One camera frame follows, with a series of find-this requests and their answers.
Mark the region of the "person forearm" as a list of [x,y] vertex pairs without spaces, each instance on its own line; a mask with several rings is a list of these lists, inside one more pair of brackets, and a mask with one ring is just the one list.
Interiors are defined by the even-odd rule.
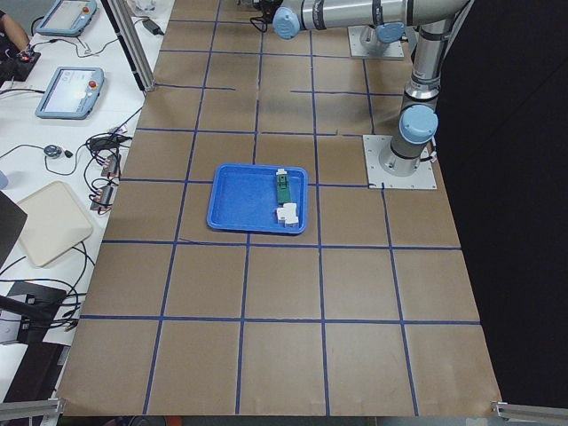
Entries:
[[5,12],[1,12],[1,33],[20,51],[27,49],[29,45],[28,34],[20,23]]

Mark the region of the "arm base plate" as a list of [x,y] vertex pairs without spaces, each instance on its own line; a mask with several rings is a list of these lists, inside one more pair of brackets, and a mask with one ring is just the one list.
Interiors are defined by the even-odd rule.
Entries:
[[351,56],[363,59],[402,60],[401,39],[406,27],[401,22],[348,27]]
[[437,190],[429,152],[423,148],[414,159],[403,159],[391,150],[390,135],[364,135],[363,151],[367,186],[371,189]]

